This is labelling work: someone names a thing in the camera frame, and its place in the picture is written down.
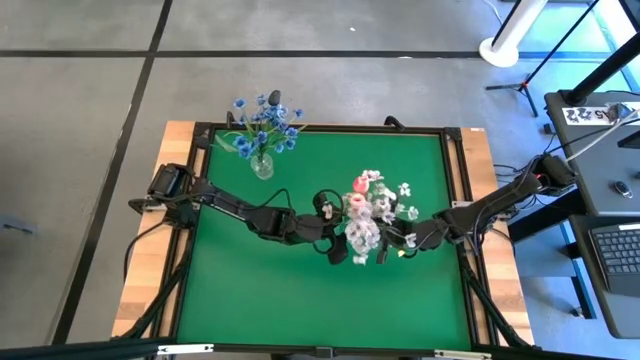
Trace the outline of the clear cut-glass vase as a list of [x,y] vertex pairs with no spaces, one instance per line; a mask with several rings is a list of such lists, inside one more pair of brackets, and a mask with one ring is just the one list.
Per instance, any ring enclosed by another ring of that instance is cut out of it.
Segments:
[[274,175],[273,159],[268,153],[252,156],[250,165],[254,174],[261,180],[268,180]]

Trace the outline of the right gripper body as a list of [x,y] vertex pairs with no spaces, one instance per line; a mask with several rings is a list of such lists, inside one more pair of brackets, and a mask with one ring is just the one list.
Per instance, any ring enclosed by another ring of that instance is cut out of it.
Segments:
[[397,219],[392,225],[392,245],[404,249],[435,249],[448,230],[449,225],[440,219],[420,222]]

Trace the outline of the black desk pole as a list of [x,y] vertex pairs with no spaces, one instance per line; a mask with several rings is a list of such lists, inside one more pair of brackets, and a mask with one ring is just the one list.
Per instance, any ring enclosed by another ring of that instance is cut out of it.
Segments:
[[634,46],[627,43],[619,48],[576,87],[560,91],[564,102],[569,105],[584,104],[590,94],[638,55],[640,55],[640,45]]

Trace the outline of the dark grey desk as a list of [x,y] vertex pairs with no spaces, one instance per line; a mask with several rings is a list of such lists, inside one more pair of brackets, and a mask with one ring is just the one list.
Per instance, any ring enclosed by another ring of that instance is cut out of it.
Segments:
[[[571,126],[561,113],[563,107],[604,106],[613,102],[640,102],[640,95],[596,92],[580,106],[564,102],[558,92],[544,96],[549,117],[563,145],[570,167],[577,173],[577,187],[587,212],[604,216],[640,216],[640,148],[623,148],[619,142],[640,131],[640,121],[625,124],[593,147],[588,144],[606,133],[609,126]],[[613,189],[615,181],[625,182],[633,197],[627,199]]]

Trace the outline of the black laptop keyboard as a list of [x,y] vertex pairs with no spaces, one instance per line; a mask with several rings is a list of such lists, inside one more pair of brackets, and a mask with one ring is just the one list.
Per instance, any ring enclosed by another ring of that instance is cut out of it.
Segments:
[[640,223],[595,228],[589,237],[608,291],[640,298]]

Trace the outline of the white stand pole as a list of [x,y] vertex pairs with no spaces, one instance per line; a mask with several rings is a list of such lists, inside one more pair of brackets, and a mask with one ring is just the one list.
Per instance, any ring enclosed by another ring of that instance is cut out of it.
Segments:
[[520,42],[547,2],[548,0],[516,0],[496,35],[480,43],[480,57],[495,67],[514,66],[519,60]]

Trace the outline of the silver metal bracket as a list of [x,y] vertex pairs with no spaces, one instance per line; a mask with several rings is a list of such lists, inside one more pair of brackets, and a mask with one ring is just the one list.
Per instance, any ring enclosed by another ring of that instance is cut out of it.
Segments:
[[157,355],[181,355],[210,353],[214,351],[213,344],[173,344],[160,345],[157,349]]
[[441,349],[436,349],[434,351],[434,357],[447,360],[493,360],[490,353]]

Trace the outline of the blue artificial flower bunch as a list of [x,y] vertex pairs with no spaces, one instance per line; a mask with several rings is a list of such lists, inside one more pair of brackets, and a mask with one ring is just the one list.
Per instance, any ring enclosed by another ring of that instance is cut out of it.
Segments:
[[268,96],[256,98],[256,111],[248,114],[248,102],[237,98],[233,107],[240,111],[232,122],[240,125],[244,133],[237,135],[231,142],[232,148],[241,158],[263,160],[273,150],[281,153],[293,150],[301,127],[292,125],[294,120],[301,119],[304,111],[300,108],[289,109],[281,101],[281,91],[273,90]]

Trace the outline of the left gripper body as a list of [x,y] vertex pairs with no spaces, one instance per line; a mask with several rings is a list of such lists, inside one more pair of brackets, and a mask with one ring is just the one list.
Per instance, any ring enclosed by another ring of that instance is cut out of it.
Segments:
[[285,243],[297,245],[329,240],[331,243],[345,243],[345,235],[336,231],[342,223],[340,216],[326,219],[323,215],[304,214],[294,216],[287,225]]

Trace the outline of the white artificial flower bunch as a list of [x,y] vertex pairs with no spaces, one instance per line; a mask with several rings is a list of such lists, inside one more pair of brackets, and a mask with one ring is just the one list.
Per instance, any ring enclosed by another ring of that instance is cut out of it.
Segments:
[[[364,170],[361,175],[367,175],[370,180],[369,191],[367,194],[363,194],[366,196],[368,202],[373,203],[376,199],[380,198],[388,199],[394,203],[393,208],[397,212],[397,217],[399,215],[405,215],[410,221],[418,219],[420,214],[418,208],[405,204],[405,201],[411,197],[411,187],[407,182],[399,184],[397,189],[394,190],[384,183],[385,177],[378,170]],[[351,192],[345,193],[342,196],[343,205],[341,209],[338,205],[330,205],[328,202],[325,202],[321,208],[324,217],[329,219],[330,215],[335,214],[346,216],[346,212],[350,206],[348,197],[349,194],[353,192],[352,187]]]
[[393,224],[398,220],[393,205],[385,198],[376,199],[373,203],[364,201],[350,204],[344,233],[347,243],[355,252],[352,257],[354,264],[365,265],[373,250],[379,250],[381,254],[384,241],[391,246],[392,241],[398,240],[396,248],[399,248],[400,255],[404,255],[408,249],[417,248],[416,233],[405,234],[399,224]]

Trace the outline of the black tripod stand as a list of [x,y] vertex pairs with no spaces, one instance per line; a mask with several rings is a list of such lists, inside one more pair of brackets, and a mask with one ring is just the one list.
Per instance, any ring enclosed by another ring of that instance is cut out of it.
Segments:
[[512,90],[525,97],[531,109],[532,115],[534,117],[538,117],[539,111],[535,105],[535,101],[533,99],[531,91],[529,90],[532,80],[540,72],[540,70],[546,65],[546,63],[558,52],[558,50],[566,42],[566,40],[575,32],[575,30],[583,22],[583,20],[587,17],[587,15],[591,13],[592,10],[595,8],[595,6],[600,2],[600,0],[580,0],[580,1],[587,3],[588,4],[587,8],[573,22],[573,24],[568,28],[568,30],[564,33],[564,35],[549,50],[549,52],[543,57],[541,62],[537,65],[537,67],[531,73],[528,73],[526,77],[518,83],[488,85],[484,87],[484,90],[485,91]]

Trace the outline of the green table mat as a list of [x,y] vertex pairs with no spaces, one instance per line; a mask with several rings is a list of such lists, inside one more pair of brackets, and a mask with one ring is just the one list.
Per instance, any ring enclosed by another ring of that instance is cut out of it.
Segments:
[[[407,182],[408,202],[427,220],[449,203],[435,136],[303,132],[258,179],[247,160],[214,147],[209,179],[254,204],[313,210],[320,190],[342,194],[364,170],[385,184]],[[413,258],[390,252],[384,264],[331,265],[316,250],[258,238],[217,210],[200,214],[177,338],[182,343],[312,345],[466,350],[470,346],[454,247]]]

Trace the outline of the white label paper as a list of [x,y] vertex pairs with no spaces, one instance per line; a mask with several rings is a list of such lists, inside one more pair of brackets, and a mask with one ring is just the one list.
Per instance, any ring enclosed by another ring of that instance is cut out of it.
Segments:
[[609,126],[640,109],[640,102],[613,102],[604,106],[563,107],[565,122],[571,126]]

